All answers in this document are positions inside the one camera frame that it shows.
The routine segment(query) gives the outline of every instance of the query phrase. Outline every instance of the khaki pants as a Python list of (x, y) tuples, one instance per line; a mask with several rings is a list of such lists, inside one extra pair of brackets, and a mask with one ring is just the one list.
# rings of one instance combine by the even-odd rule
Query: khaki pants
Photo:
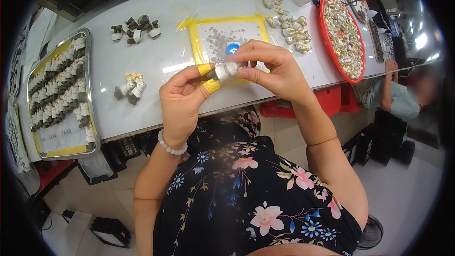
[(376, 78), (365, 79), (361, 80), (357, 84), (352, 84), (352, 89), (354, 90), (355, 98), (357, 99), (359, 105), (361, 105), (362, 107), (365, 107), (368, 95), (371, 92), (371, 88), (375, 80)]

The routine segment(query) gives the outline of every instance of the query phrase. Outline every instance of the white table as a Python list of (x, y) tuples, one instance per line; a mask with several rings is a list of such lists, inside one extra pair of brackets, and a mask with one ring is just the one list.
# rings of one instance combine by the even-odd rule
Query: white table
[[(312, 3), (299, 8), (292, 0), (284, 0), (281, 6), (291, 16), (306, 16), (308, 30), (313, 37), (310, 42), (313, 49), (307, 54), (297, 52), (295, 47), (287, 45), (280, 27), (274, 29), (266, 23), (269, 42), (291, 49), (310, 87), (322, 88), (343, 82), (343, 77), (329, 60), (323, 45), (318, 8)], [(87, 14), (70, 24), (49, 42), (49, 46), (56, 45), (80, 27), (86, 27), (90, 31), (92, 98), (98, 132), (101, 139), (107, 141), (162, 124), (158, 89), (179, 69), (194, 64), (188, 31), (176, 31), (177, 22), (186, 17), (209, 18), (254, 13), (276, 15), (273, 10), (264, 7), (262, 0), (123, 0), (122, 3), (111, 3), (110, 8)], [(119, 25), (129, 17), (137, 19), (140, 14), (149, 15), (151, 21), (159, 20), (162, 30), (159, 38), (151, 39), (145, 35), (137, 45), (127, 45), (126, 35), (123, 35), (120, 42), (111, 40), (112, 25)], [(384, 63), (378, 63), (374, 59), (369, 26), (359, 21), (357, 23), (365, 42), (364, 77), (383, 73)], [(167, 68), (176, 71), (163, 72)], [(125, 82), (125, 72), (133, 71), (142, 73), (146, 83), (136, 106), (129, 104), (126, 98), (117, 101), (113, 95), (114, 88)], [(25, 88), (24, 85), (21, 93), (25, 93)], [(208, 115), (237, 105), (251, 105), (273, 96), (271, 92), (253, 83), (222, 88), (202, 104), (199, 113)], [(26, 101), (22, 101), (20, 107), (26, 107)], [(25, 125), (22, 128), (29, 126), (30, 121), (26, 115), (21, 116), (21, 123)]]

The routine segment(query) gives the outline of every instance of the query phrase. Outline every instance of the black fabric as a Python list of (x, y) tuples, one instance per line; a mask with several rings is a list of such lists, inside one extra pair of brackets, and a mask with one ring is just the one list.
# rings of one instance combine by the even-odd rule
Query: black fabric
[(203, 120), (191, 135), (191, 156), (156, 218), (154, 255), (242, 256), (286, 243), (351, 255), (361, 236), (356, 220), (319, 178), (256, 138), (254, 109), (239, 112)]

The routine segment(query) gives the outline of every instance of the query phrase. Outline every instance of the red chair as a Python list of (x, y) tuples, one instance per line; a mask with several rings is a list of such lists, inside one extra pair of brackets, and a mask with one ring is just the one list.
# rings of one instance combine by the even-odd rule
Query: red chair
[(351, 84), (343, 83), (341, 85), (340, 112), (356, 113), (361, 109), (362, 107), (357, 104), (357, 99), (355, 98)]
[[(341, 107), (341, 86), (335, 85), (314, 91), (316, 99), (327, 116), (339, 112)], [(264, 102), (261, 105), (261, 115), (268, 117), (295, 119), (292, 108), (278, 107), (277, 101)]]
[(40, 174), (40, 191), (54, 180), (63, 170), (73, 164), (74, 160), (40, 161), (35, 167)]

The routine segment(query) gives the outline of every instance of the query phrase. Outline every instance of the blue bottle cap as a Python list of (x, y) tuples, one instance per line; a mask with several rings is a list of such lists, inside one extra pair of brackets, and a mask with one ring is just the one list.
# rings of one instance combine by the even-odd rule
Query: blue bottle cap
[(238, 48), (240, 48), (240, 46), (239, 46), (238, 44), (236, 44), (236, 43), (231, 43), (231, 44), (229, 44), (229, 45), (227, 46), (227, 48), (226, 48), (226, 54), (227, 54), (227, 55), (234, 54), (235, 51), (236, 51)]

